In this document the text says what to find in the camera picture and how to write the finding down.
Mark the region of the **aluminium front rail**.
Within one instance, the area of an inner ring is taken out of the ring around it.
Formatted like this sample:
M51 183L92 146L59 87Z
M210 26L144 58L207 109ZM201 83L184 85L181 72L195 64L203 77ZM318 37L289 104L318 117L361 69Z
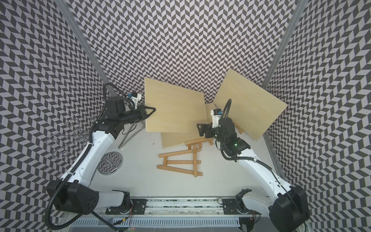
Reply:
M222 206L218 204L218 198L145 198L148 200L144 215L160 215L160 216L175 216L175 215L209 215L219 217L224 215ZM273 203L268 197L260 198L258 195L253 196L254 206L248 208L258 211L265 217L273 210ZM97 207L95 212L107 215L108 207ZM235 215L238 217L252 217L253 215Z

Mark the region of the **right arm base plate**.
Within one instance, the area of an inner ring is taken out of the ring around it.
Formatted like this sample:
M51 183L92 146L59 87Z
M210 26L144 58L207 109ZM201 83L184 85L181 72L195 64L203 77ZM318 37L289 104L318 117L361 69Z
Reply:
M249 188L242 189L234 197L217 199L218 204L222 206L224 215L261 215L260 212L248 208L243 201L243 197L255 197L257 196Z

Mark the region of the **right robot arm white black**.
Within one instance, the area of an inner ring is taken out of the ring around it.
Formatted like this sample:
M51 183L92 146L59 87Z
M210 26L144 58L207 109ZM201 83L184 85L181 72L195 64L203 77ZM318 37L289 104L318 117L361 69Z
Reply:
M212 123L197 124L197 129L200 136L218 141L222 157L245 168L267 193L259 196L249 188L241 190L235 196L238 212L258 212L268 217L280 232L308 232L310 212L306 191L282 179L237 136L235 124L228 117L231 104L229 99L223 110L212 110Z

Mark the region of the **wooden easel with label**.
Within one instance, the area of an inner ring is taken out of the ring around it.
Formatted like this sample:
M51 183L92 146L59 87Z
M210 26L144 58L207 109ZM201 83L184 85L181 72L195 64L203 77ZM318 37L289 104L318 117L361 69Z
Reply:
M235 127L238 129L239 134L242 134L244 132L242 127L240 127L235 121L232 121L232 122L234 123Z

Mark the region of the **light plywood board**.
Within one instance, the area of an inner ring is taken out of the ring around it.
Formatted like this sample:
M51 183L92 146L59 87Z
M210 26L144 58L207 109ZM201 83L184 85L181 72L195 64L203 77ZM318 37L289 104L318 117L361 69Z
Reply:
M200 121L199 123L209 124L212 122L211 110L216 109L214 103L207 103L206 116L207 119ZM199 139L199 131L197 129L196 123L193 126L191 132L165 132L161 133L161 143L162 148L171 148L178 145L184 145L185 142Z
M228 117L257 141L287 108L287 104L229 69L213 103L223 109L231 99Z
M145 104L156 108L147 132L191 132L207 121L203 93L165 82L145 78Z

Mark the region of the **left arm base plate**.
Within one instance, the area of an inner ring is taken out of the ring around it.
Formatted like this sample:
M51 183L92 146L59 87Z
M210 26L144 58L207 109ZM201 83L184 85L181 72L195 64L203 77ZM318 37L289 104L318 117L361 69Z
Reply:
M148 200L145 198L133 199L128 191L117 190L124 194L124 198L119 206L112 206L106 209L107 215L144 215Z

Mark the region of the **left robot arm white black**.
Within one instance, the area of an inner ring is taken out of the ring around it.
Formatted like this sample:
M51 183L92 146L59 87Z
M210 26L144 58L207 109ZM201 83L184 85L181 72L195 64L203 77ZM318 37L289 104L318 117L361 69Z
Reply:
M114 144L125 125L140 123L155 113L154 107L138 104L139 93L125 94L113 83L103 85L104 105L98 118L88 131L87 145L68 171L59 180L50 181L50 196L45 211L45 225L50 230L61 230L83 215L93 214L105 225L119 229L106 221L95 210L113 208L119 213L131 215L134 204L127 191L99 192L90 188L92 179L104 155Z

